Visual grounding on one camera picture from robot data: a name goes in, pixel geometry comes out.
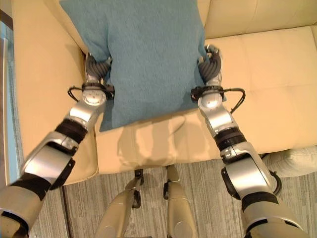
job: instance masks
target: black cable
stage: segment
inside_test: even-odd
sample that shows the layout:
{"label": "black cable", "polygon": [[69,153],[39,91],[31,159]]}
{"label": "black cable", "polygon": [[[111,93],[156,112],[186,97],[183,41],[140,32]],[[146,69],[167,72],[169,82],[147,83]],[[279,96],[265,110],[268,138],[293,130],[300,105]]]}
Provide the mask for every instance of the black cable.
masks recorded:
{"label": "black cable", "polygon": [[279,178],[279,176],[276,174],[276,172],[272,172],[271,170],[269,171],[269,173],[275,178],[276,180],[276,189],[274,190],[274,195],[277,196],[281,190],[282,190],[282,181]]}
{"label": "black cable", "polygon": [[231,109],[230,113],[234,113],[235,110],[238,109],[239,106],[241,106],[241,104],[243,103],[243,101],[245,100],[246,98],[246,92],[244,91],[244,89],[242,88],[228,88],[228,89],[224,89],[223,92],[230,92],[230,91],[233,91],[233,92],[241,92],[242,93],[242,96],[240,98],[240,100],[237,102],[237,104]]}
{"label": "black cable", "polygon": [[73,92],[72,92],[73,90],[81,90],[81,88],[72,86],[72,87],[70,87],[70,88],[68,89],[68,91],[67,91],[68,95],[69,95],[72,99],[74,99],[76,102],[78,102],[79,100],[74,96],[74,94],[73,94]]}

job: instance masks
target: blue cushion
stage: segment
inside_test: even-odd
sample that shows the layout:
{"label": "blue cushion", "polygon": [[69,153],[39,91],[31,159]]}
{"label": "blue cushion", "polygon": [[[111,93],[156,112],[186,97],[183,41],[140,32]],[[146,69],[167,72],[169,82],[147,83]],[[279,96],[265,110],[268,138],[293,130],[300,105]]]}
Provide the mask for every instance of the blue cushion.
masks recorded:
{"label": "blue cushion", "polygon": [[195,0],[63,0],[63,9],[97,61],[112,57],[100,131],[192,109],[190,90],[203,86],[205,55]]}

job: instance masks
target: robotic hand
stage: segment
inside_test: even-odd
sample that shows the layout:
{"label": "robotic hand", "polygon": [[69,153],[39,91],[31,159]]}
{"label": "robotic hand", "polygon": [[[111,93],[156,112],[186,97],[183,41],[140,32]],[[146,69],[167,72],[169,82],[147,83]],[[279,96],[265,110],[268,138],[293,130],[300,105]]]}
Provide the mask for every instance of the robotic hand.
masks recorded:
{"label": "robotic hand", "polygon": [[[0,237],[27,237],[48,190],[65,183],[75,165],[72,156],[93,129],[106,100],[114,97],[114,91],[101,84],[110,63],[111,59],[97,63],[91,55],[86,57],[86,82],[81,88],[83,100],[76,100],[77,104],[62,123],[30,153],[22,176],[0,191]],[[71,88],[68,94],[73,97],[72,89],[76,88]]]}
{"label": "robotic hand", "polygon": [[[225,163],[221,175],[228,193],[242,200],[245,238],[308,238],[290,209],[272,192],[273,174],[270,174],[251,143],[247,142],[231,115],[243,102],[244,90],[223,90],[220,51],[213,46],[205,48],[208,59],[199,60],[199,72],[206,86],[193,89],[192,99],[198,101]],[[243,97],[231,112],[222,104],[226,91],[243,92]]]}

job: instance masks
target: silver metal arm segment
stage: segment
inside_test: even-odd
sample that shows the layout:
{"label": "silver metal arm segment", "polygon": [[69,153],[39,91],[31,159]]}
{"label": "silver metal arm segment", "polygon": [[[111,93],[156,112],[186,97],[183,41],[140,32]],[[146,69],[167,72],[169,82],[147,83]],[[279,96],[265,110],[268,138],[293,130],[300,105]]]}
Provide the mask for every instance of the silver metal arm segment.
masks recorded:
{"label": "silver metal arm segment", "polygon": [[168,199],[167,237],[197,238],[197,228],[185,191],[180,184],[175,165],[167,166],[164,198]]}
{"label": "silver metal arm segment", "polygon": [[136,170],[135,177],[125,190],[109,204],[99,223],[95,238],[123,237],[128,227],[131,209],[141,206],[140,185],[143,183],[143,170]]}
{"label": "silver metal arm segment", "polygon": [[222,105],[221,70],[217,75],[210,70],[216,61],[221,64],[221,53],[216,47],[208,46],[206,50],[209,59],[200,60],[199,69],[209,87],[198,106],[226,164],[221,175],[227,190],[242,200],[245,238],[307,238],[291,210],[273,194],[267,167]]}
{"label": "silver metal arm segment", "polygon": [[28,155],[21,170],[22,176],[0,191],[2,238],[27,236],[48,190],[62,186],[71,173],[75,165],[72,156],[85,135],[93,130],[106,103],[105,88],[95,75],[86,73],[82,94],[83,100]]}

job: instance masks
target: gray carpet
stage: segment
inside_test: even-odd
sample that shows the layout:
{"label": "gray carpet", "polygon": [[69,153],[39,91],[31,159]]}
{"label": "gray carpet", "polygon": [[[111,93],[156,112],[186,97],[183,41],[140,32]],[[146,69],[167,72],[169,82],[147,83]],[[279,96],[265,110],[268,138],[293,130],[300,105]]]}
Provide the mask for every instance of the gray carpet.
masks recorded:
{"label": "gray carpet", "polygon": [[[240,201],[228,195],[220,175],[222,167],[221,160],[177,165],[202,238],[244,236]],[[167,201],[162,196],[165,176],[164,168],[145,170],[142,206],[131,213],[127,237],[166,237]],[[131,178],[133,172],[102,175],[66,186],[70,237],[93,238],[107,205]],[[282,181],[280,197],[292,208],[310,237],[317,238],[317,173]]]}

